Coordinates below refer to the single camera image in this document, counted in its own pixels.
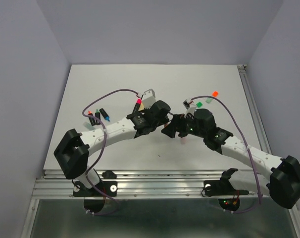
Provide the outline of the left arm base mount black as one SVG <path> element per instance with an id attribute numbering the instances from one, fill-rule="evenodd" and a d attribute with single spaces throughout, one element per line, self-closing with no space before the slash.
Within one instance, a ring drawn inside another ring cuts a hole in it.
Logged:
<path id="1" fill-rule="evenodd" d="M 96 187 L 103 193 L 111 197 L 116 197 L 118 183 L 115 179 L 117 178 L 117 175 L 113 171 L 107 170 L 104 171 L 101 176 L 102 178 L 100 178 L 100 182 L 99 184 L 96 184 Z M 85 185 L 81 183 L 80 180 L 75 180 L 72 183 L 74 185 L 73 187 L 74 197 L 101 197 L 102 196 L 102 194 L 100 194 L 94 188 L 85 187 Z"/>

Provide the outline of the black highlighter pink cap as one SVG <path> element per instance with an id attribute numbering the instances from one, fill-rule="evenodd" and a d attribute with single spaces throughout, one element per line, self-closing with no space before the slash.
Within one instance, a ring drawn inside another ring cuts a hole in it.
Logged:
<path id="1" fill-rule="evenodd" d="M 133 114 L 139 111 L 139 109 L 140 109 L 140 107 L 141 107 L 141 104 L 142 104 L 142 100 L 141 100 L 141 99 L 138 99 L 138 100 L 136 101 L 136 103 L 135 103 L 134 108 L 133 108 L 133 111 L 132 111 Z"/>

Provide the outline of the black highlighter orange tip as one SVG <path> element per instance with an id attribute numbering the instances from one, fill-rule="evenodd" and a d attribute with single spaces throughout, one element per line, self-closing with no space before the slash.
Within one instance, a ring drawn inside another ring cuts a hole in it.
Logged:
<path id="1" fill-rule="evenodd" d="M 88 116 L 89 116 L 89 121 L 90 121 L 91 126 L 95 126 L 96 120 L 94 118 L 92 118 L 93 113 L 91 111 L 88 111 Z"/>

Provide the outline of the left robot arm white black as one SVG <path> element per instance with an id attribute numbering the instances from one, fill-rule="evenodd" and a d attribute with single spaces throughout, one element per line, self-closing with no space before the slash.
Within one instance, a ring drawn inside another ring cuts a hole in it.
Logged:
<path id="1" fill-rule="evenodd" d="M 97 151 L 120 141 L 148 135 L 157 127 L 168 123 L 171 108 L 164 101 L 155 102 L 150 108 L 132 113 L 122 120 L 91 131 L 68 130 L 54 151 L 54 156 L 67 179 L 79 180 L 90 195 L 101 192 L 100 178 L 94 171 L 86 174 L 88 158 Z"/>

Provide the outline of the pastel green pen cap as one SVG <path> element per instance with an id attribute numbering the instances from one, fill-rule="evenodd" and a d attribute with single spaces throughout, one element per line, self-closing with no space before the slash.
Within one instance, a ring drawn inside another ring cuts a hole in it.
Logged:
<path id="1" fill-rule="evenodd" d="M 213 101 L 213 98 L 207 98 L 206 99 L 206 103 L 208 103 L 208 104 L 211 103 L 212 101 Z"/>

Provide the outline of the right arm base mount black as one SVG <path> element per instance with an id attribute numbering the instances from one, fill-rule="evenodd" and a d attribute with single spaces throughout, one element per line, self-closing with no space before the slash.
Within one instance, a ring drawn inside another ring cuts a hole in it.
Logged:
<path id="1" fill-rule="evenodd" d="M 205 180 L 201 191 L 203 197 L 249 195 L 247 190 L 234 189 L 227 180 Z"/>

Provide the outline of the orange pen cap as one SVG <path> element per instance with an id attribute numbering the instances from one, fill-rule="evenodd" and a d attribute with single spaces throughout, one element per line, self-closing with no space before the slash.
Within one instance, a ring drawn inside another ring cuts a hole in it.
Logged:
<path id="1" fill-rule="evenodd" d="M 212 93 L 213 97 L 217 97 L 218 95 L 219 95 L 219 93 L 217 91 L 215 91 L 215 92 Z"/>

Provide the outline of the black highlighter blue cap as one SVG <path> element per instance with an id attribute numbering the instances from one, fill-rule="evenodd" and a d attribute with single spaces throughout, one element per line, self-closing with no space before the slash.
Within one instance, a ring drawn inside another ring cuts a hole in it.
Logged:
<path id="1" fill-rule="evenodd" d="M 110 117 L 109 117 L 109 115 L 107 114 L 107 112 L 105 111 L 104 108 L 100 108 L 100 109 L 99 109 L 99 112 L 100 112 L 100 114 L 103 116 L 103 118 L 104 118 L 106 121 L 110 121 Z"/>

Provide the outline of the pastel green highlighter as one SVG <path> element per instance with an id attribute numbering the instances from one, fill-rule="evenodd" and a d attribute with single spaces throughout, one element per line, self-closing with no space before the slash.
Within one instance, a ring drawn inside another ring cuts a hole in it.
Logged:
<path id="1" fill-rule="evenodd" d="M 94 126 L 92 126 L 92 125 L 91 125 L 90 123 L 88 123 L 87 121 L 85 121 L 85 122 L 83 123 L 83 126 L 84 126 L 87 130 L 89 130 L 89 131 L 95 129 Z"/>

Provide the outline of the black highlighter green cap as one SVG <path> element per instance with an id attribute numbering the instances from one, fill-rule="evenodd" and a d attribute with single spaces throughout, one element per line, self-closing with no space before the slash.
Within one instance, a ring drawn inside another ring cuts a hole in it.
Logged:
<path id="1" fill-rule="evenodd" d="M 96 123 L 97 123 L 97 124 L 100 124 L 101 118 L 100 118 L 100 112 L 99 112 L 98 109 L 96 109 L 95 117 L 97 118 Z"/>

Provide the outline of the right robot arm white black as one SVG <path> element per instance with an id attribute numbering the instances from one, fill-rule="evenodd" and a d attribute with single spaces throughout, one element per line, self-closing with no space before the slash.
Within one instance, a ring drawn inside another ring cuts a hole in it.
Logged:
<path id="1" fill-rule="evenodd" d="M 170 138 L 200 137 L 210 150 L 252 168 L 252 172 L 236 168 L 224 171 L 220 179 L 205 183 L 203 196 L 239 196 L 256 192 L 259 196 L 271 197 L 286 209 L 293 208 L 300 199 L 300 163 L 296 158 L 281 158 L 248 145 L 218 127 L 213 114 L 207 109 L 198 109 L 192 116 L 174 115 L 161 132 Z"/>

